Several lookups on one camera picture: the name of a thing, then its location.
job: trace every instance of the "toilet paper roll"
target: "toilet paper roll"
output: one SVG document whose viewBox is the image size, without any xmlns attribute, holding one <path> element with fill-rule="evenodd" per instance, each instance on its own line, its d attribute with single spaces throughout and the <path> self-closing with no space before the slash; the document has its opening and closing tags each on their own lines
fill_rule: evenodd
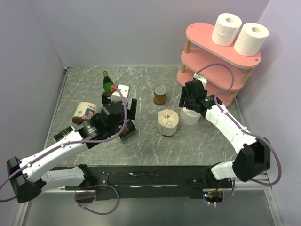
<svg viewBox="0 0 301 226">
<path fill-rule="evenodd" d="M 158 129 L 163 136 L 170 137 L 177 131 L 179 116 L 177 112 L 165 109 L 158 113 Z"/>
<path fill-rule="evenodd" d="M 222 13 L 218 16 L 211 39 L 220 46 L 229 46 L 233 43 L 240 26 L 241 19 L 231 13 Z"/>
<path fill-rule="evenodd" d="M 252 57 L 256 55 L 268 36 L 269 31 L 265 26 L 257 23 L 246 23 L 235 41 L 234 49 L 240 55 Z"/>
<path fill-rule="evenodd" d="M 201 117 L 201 114 L 184 107 L 181 109 L 180 117 L 181 121 L 183 121 L 184 124 L 191 126 L 197 124 L 199 118 Z"/>
</svg>

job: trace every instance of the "black can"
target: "black can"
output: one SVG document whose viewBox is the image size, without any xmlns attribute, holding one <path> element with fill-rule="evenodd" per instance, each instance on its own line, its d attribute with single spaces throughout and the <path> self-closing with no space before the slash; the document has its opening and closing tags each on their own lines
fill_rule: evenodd
<svg viewBox="0 0 301 226">
<path fill-rule="evenodd" d="M 156 105 L 163 105 L 166 99 L 167 89 L 165 86 L 156 86 L 154 88 L 154 103 Z"/>
<path fill-rule="evenodd" d="M 72 131 L 74 131 L 73 127 L 68 126 L 62 132 L 60 132 L 54 136 L 55 141 L 59 142 L 60 140 L 64 139 L 66 136 L 68 136 Z"/>
<path fill-rule="evenodd" d="M 127 120 L 127 126 L 126 128 L 123 130 L 123 132 L 119 135 L 120 140 L 123 140 L 124 138 L 130 136 L 131 134 L 133 134 L 136 131 L 136 126 L 134 124 L 134 122 L 130 119 Z"/>
</svg>

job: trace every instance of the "green glass bottle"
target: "green glass bottle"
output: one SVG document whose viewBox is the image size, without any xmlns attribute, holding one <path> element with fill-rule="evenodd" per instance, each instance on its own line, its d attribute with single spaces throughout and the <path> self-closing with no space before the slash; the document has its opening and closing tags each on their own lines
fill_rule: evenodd
<svg viewBox="0 0 301 226">
<path fill-rule="evenodd" d="M 107 71 L 103 72 L 103 89 L 106 93 L 112 94 L 113 90 L 111 90 L 111 87 L 114 83 L 112 80 L 109 78 L 109 74 Z"/>
</svg>

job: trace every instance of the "wooden shelf post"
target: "wooden shelf post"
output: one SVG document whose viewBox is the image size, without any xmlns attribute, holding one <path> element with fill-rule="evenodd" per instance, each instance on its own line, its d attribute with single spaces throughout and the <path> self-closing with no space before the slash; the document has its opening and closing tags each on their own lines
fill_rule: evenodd
<svg viewBox="0 0 301 226">
<path fill-rule="evenodd" d="M 234 98 L 236 97 L 238 92 L 239 92 L 239 90 L 231 92 L 231 95 L 229 96 L 229 103 L 232 103 L 232 101 L 234 100 Z"/>
<path fill-rule="evenodd" d="M 180 72 L 181 72 L 181 73 L 184 73 L 184 71 L 185 71 L 185 65 L 182 63 L 182 64 L 181 64 L 181 67 L 180 67 Z"/>
<path fill-rule="evenodd" d="M 244 73 L 244 76 L 241 79 L 240 84 L 244 85 L 246 83 L 250 75 L 253 73 L 254 69 L 255 67 L 246 69 L 246 72 Z"/>
<path fill-rule="evenodd" d="M 191 41 L 189 41 L 189 40 L 187 39 L 186 45 L 185 45 L 185 49 L 184 49 L 184 52 L 185 52 L 185 53 L 189 53 L 190 46 L 191 46 Z"/>
</svg>

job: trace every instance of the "tin can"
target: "tin can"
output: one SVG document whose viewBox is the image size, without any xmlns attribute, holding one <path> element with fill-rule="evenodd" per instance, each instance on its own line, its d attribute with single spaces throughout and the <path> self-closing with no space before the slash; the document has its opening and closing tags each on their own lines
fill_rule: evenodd
<svg viewBox="0 0 301 226">
<path fill-rule="evenodd" d="M 123 140 L 124 138 L 130 136 L 132 133 L 136 131 L 136 126 L 134 122 L 130 119 L 127 120 L 127 126 L 125 127 L 124 131 L 119 135 L 120 140 Z"/>
<path fill-rule="evenodd" d="M 68 136 L 72 131 L 74 131 L 74 128 L 72 126 L 68 126 L 62 132 L 60 132 L 54 136 L 55 141 L 59 142 L 60 140 L 64 139 L 66 136 Z"/>
<path fill-rule="evenodd" d="M 165 86 L 156 86 L 154 88 L 154 103 L 157 105 L 163 105 L 166 99 L 167 89 Z"/>
<path fill-rule="evenodd" d="M 80 125 L 85 120 L 91 119 L 96 111 L 97 106 L 95 104 L 89 102 L 80 102 L 75 110 L 72 122 Z"/>
</svg>

